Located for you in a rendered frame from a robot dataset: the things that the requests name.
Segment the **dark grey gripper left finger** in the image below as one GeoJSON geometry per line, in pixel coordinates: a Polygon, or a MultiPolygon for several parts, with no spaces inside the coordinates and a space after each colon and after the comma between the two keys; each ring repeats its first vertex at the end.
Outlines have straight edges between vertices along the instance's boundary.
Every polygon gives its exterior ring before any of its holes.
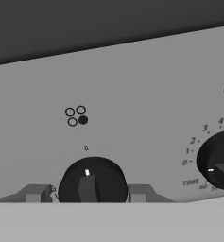
{"type": "Polygon", "coordinates": [[[29,184],[15,194],[0,198],[3,203],[52,203],[51,195],[56,191],[52,184],[29,184]]]}

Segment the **black stove timer knob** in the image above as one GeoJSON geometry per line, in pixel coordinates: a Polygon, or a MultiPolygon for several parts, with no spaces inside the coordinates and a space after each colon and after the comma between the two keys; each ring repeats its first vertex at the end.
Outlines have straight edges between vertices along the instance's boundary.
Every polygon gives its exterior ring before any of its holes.
{"type": "Polygon", "coordinates": [[[208,138],[199,148],[197,168],[216,188],[224,190],[224,130],[208,138]]]}

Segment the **black stove burner knob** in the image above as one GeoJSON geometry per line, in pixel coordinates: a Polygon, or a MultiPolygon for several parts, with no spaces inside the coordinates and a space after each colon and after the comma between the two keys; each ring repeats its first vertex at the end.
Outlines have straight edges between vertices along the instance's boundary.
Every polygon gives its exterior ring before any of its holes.
{"type": "Polygon", "coordinates": [[[103,157],[86,157],[71,164],[58,190],[59,202],[125,202],[127,196],[122,169],[103,157]]]}

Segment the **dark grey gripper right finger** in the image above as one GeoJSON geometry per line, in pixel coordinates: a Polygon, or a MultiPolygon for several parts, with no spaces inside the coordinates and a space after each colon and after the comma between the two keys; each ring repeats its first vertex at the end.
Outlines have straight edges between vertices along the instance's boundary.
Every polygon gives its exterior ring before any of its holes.
{"type": "Polygon", "coordinates": [[[152,188],[150,184],[130,184],[128,193],[128,202],[172,202],[172,199],[166,198],[152,188]]]}

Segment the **grey stove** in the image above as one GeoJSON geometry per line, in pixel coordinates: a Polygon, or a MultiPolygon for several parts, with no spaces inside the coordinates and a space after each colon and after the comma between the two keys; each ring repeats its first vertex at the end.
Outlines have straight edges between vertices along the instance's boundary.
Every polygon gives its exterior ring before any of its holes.
{"type": "Polygon", "coordinates": [[[224,130],[224,0],[0,0],[0,198],[85,157],[176,202],[224,130]]]}

